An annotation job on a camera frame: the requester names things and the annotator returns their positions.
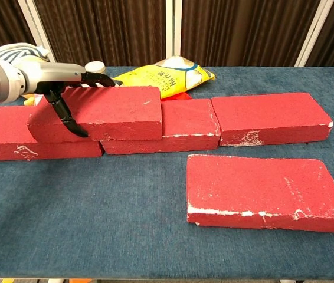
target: blue table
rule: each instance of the blue table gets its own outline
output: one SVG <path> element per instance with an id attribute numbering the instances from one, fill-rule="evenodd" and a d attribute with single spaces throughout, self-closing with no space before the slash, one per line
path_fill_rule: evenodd
<path id="1" fill-rule="evenodd" d="M 334 68 L 209 69 L 217 80 L 194 98 L 306 91 L 334 119 Z M 199 153 L 321 159 L 334 177 L 334 129 L 318 143 Z M 334 234 L 188 224 L 189 154 L 0 162 L 0 278 L 334 279 Z"/>

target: yellow bag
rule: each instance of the yellow bag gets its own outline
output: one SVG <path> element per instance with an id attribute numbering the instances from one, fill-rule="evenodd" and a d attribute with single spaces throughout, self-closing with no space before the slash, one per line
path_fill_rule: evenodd
<path id="1" fill-rule="evenodd" d="M 161 98 L 190 90 L 215 75 L 181 56 L 172 56 L 154 65 L 139 67 L 114 78 L 125 87 L 158 87 Z"/>

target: red foam brick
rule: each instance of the red foam brick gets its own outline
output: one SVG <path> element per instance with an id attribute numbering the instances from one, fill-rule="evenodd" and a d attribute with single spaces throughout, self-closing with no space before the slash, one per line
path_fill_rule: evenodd
<path id="1" fill-rule="evenodd" d="M 210 99 L 162 102 L 162 140 L 103 141 L 107 154 L 182 152 L 215 149 L 220 127 Z"/>
<path id="2" fill-rule="evenodd" d="M 313 159 L 190 155 L 188 222 L 334 232 L 334 179 Z"/>
<path id="3" fill-rule="evenodd" d="M 221 125 L 220 146 L 318 142 L 333 121 L 308 93 L 212 98 Z"/>
<path id="4" fill-rule="evenodd" d="M 103 150 L 97 141 L 39 143 L 27 129 L 33 107 L 0 107 L 0 160 L 37 160 L 98 157 Z"/>
<path id="5" fill-rule="evenodd" d="M 156 87 L 68 88 L 63 97 L 77 123 L 90 137 L 70 133 L 42 98 L 28 120 L 29 131 L 37 141 L 162 138 L 161 94 Z"/>

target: white bottle cap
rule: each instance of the white bottle cap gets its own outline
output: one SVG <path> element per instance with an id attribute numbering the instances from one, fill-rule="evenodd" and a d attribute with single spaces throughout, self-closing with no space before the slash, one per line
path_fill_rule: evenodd
<path id="1" fill-rule="evenodd" d="M 89 62 L 84 67 L 87 72 L 101 73 L 101 74 L 105 74 L 106 72 L 106 66 L 101 61 Z"/>

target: robotic arm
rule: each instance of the robotic arm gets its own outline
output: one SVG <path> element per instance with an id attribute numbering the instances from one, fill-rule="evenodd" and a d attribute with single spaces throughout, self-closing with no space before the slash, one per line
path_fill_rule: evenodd
<path id="1" fill-rule="evenodd" d="M 116 85 L 107 75 L 86 72 L 76 64 L 23 62 L 14 67 L 0 60 L 0 103 L 12 102 L 23 94 L 43 94 L 69 131 L 88 137 L 85 129 L 72 118 L 61 96 L 67 86 L 80 87 L 82 83 L 91 87 L 96 87 L 96 83 L 105 87 Z"/>

